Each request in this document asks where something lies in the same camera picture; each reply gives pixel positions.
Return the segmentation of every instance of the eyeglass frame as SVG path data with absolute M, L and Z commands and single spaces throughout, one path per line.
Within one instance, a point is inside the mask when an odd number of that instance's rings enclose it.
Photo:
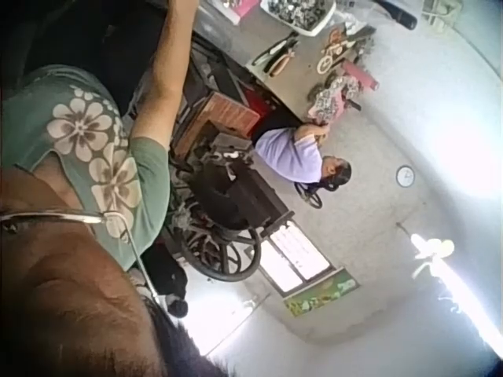
M 77 222 L 88 225 L 98 225 L 104 224 L 112 218 L 119 218 L 126 230 L 128 243 L 131 245 L 134 257 L 138 263 L 138 267 L 141 270 L 141 274 L 145 278 L 147 288 L 152 295 L 152 299 L 159 304 L 161 307 L 160 296 L 157 290 L 154 288 L 150 276 L 147 273 L 147 269 L 141 260 L 138 249 L 133 240 L 133 235 L 129 227 L 127 226 L 127 220 L 123 214 L 118 211 L 106 211 L 100 212 L 89 212 L 84 210 L 41 210 L 41 211 L 27 211 L 27 212 L 11 212 L 8 214 L 0 215 L 0 225 L 4 222 L 14 221 L 14 222 L 29 222 L 29 221 L 50 221 L 50 222 Z

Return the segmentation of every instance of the bright window light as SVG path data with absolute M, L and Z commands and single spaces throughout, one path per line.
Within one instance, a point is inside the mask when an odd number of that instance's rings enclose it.
M 438 277 L 446 285 L 453 296 L 454 302 L 470 318 L 484 342 L 503 359 L 503 336 L 491 322 L 477 297 L 439 256 L 444 252 L 442 248 L 437 247 L 438 243 L 427 242 L 417 234 L 412 235 L 410 240 L 419 250 L 420 255 L 423 255 L 423 258 L 431 259 L 428 262 L 430 274 Z
M 243 324 L 255 303 L 235 295 L 210 295 L 190 302 L 189 315 L 182 320 L 201 355 L 207 356 Z
M 281 226 L 270 238 L 306 280 L 330 267 L 330 263 L 292 221 Z
M 288 261 L 267 240 L 262 242 L 260 265 L 283 292 L 291 291 L 302 284 Z

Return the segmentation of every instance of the poster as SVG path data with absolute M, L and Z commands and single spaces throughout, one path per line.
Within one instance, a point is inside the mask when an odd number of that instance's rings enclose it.
M 358 282 L 350 273 L 345 269 L 341 269 L 322 282 L 285 299 L 285 305 L 294 317 L 298 317 L 321 308 L 358 287 Z

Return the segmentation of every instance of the pliers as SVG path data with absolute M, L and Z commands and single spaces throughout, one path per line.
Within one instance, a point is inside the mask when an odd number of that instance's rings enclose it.
M 256 67 L 268 62 L 263 71 L 269 77 L 278 76 L 295 56 L 295 49 L 299 45 L 298 37 L 299 33 L 293 31 L 288 37 L 274 43 L 267 51 L 261 53 L 251 65 Z

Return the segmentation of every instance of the red object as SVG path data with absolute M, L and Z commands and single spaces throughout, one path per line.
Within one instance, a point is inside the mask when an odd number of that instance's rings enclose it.
M 355 77 L 365 88 L 370 88 L 372 90 L 379 89 L 379 83 L 371 75 L 351 63 L 349 60 L 343 62 L 343 70 Z
M 248 102 L 248 107 L 260 115 L 260 119 L 269 114 L 273 109 L 253 90 L 243 88 L 243 94 Z
M 233 11 L 240 17 L 243 18 L 259 4 L 259 0 L 241 0 L 241 4 L 234 7 Z

